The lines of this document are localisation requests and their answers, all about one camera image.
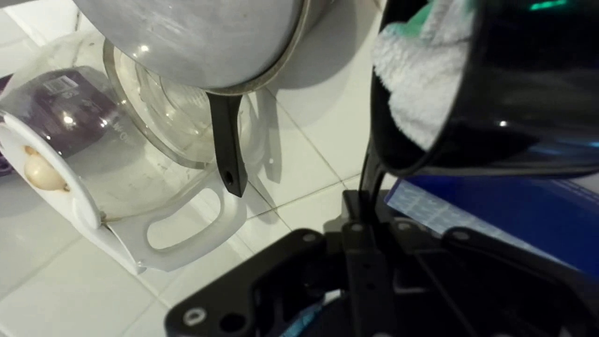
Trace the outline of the glass lid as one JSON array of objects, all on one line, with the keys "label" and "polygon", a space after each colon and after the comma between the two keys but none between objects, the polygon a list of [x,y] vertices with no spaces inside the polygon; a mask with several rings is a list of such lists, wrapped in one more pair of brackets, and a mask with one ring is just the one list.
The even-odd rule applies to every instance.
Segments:
[{"label": "glass lid", "polygon": [[154,147],[180,166],[216,162],[211,107],[205,90],[147,70],[108,40],[103,64],[118,102]]}]

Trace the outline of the purple packet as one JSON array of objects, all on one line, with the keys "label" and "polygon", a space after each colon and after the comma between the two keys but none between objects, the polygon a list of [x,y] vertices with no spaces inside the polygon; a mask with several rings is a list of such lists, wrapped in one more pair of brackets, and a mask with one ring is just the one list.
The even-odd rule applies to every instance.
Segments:
[{"label": "purple packet", "polygon": [[54,70],[22,84],[11,77],[0,110],[30,126],[73,167],[88,173],[122,168],[111,149],[109,123],[118,119],[109,81],[88,66]]}]

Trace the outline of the blue box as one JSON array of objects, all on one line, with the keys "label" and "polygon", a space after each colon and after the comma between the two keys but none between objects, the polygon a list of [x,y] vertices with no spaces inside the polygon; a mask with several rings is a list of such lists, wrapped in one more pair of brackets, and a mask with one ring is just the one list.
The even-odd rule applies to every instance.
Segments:
[{"label": "blue box", "polygon": [[417,176],[397,181],[385,203],[437,233],[470,228],[599,279],[599,174]]}]

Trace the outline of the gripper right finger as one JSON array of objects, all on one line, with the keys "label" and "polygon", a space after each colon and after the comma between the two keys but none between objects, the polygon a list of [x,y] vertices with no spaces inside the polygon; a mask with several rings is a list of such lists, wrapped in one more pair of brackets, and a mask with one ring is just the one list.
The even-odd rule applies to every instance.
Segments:
[{"label": "gripper right finger", "polygon": [[466,227],[394,222],[395,302],[411,337],[599,337],[599,285]]}]

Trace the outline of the black cup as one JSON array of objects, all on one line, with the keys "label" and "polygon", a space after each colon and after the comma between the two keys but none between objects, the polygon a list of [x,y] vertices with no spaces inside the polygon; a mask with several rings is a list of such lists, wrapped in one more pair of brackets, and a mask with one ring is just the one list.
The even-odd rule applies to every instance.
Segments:
[{"label": "black cup", "polygon": [[392,175],[599,173],[599,0],[475,0],[451,113],[428,151],[372,79],[369,153]]}]

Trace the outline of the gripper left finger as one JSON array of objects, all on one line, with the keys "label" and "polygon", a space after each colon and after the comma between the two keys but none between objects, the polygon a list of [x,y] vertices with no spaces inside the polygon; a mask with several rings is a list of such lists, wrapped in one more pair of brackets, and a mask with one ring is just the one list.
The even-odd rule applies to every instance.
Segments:
[{"label": "gripper left finger", "polygon": [[384,176],[369,143],[358,190],[342,193],[342,215],[325,232],[300,228],[175,305],[167,337],[277,337],[313,312],[308,337],[394,337],[386,258],[376,243]]}]

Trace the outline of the white and green cloth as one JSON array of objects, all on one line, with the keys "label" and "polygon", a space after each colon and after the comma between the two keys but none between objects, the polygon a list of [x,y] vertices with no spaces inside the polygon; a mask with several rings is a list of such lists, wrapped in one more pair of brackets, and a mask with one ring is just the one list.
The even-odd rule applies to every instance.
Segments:
[{"label": "white and green cloth", "polygon": [[398,130],[428,151],[451,113],[473,34],[472,0],[429,0],[407,22],[390,22],[372,51]]}]

